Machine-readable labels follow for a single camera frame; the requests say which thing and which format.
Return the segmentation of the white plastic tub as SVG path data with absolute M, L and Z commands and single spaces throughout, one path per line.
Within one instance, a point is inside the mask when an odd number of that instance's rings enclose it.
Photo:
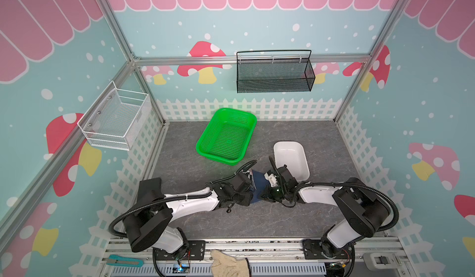
M 278 168 L 286 165 L 292 176 L 300 183 L 310 178 L 304 147 L 299 142 L 280 141 L 273 146 Z

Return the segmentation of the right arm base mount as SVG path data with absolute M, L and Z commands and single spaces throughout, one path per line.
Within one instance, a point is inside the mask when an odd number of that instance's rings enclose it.
M 352 244 L 339 249 L 320 239 L 304 239 L 302 245 L 306 260 L 351 260 L 355 252 Z

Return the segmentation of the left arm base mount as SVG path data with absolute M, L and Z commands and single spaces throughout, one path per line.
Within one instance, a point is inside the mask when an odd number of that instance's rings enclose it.
M 182 261 L 182 260 L 198 260 L 201 261 L 204 259 L 205 255 L 205 241 L 188 241 L 182 247 L 180 247 L 176 252 L 168 253 L 163 249 L 153 249 L 153 256 L 156 260 L 166 261 Z

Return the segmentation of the green plastic basket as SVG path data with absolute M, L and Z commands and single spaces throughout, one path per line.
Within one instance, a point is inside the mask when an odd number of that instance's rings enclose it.
M 215 111 L 195 149 L 211 161 L 237 165 L 245 156 L 257 124 L 252 113 L 220 108 Z

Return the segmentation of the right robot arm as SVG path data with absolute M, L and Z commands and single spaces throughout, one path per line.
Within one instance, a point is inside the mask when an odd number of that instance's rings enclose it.
M 327 259 L 336 258 L 348 245 L 377 232 L 389 230 L 399 220 L 399 210 L 386 194 L 365 185 L 358 178 L 343 183 L 298 182 L 286 166 L 254 174 L 259 199 L 280 203 L 286 208 L 297 204 L 326 204 L 340 209 L 344 219 L 333 225 L 316 244 Z

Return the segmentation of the dark blue paper napkin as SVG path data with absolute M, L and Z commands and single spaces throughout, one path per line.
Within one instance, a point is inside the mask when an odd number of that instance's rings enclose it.
M 261 196 L 265 188 L 269 185 L 269 182 L 266 180 L 264 173 L 255 170 L 252 171 L 252 181 L 254 184 L 251 204 L 254 204 L 262 200 Z

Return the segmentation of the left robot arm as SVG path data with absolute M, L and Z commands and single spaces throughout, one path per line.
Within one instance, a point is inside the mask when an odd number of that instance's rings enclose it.
M 188 241 L 183 231 L 170 227 L 170 223 L 195 213 L 220 209 L 229 213 L 235 205 L 247 207 L 256 189 L 250 169 L 239 170 L 231 178 L 221 179 L 202 190 L 185 194 L 163 194 L 160 178 L 144 181 L 140 186 L 149 185 L 152 188 L 108 227 L 111 235 L 128 239 L 132 252 L 149 248 L 171 254 L 183 251 Z

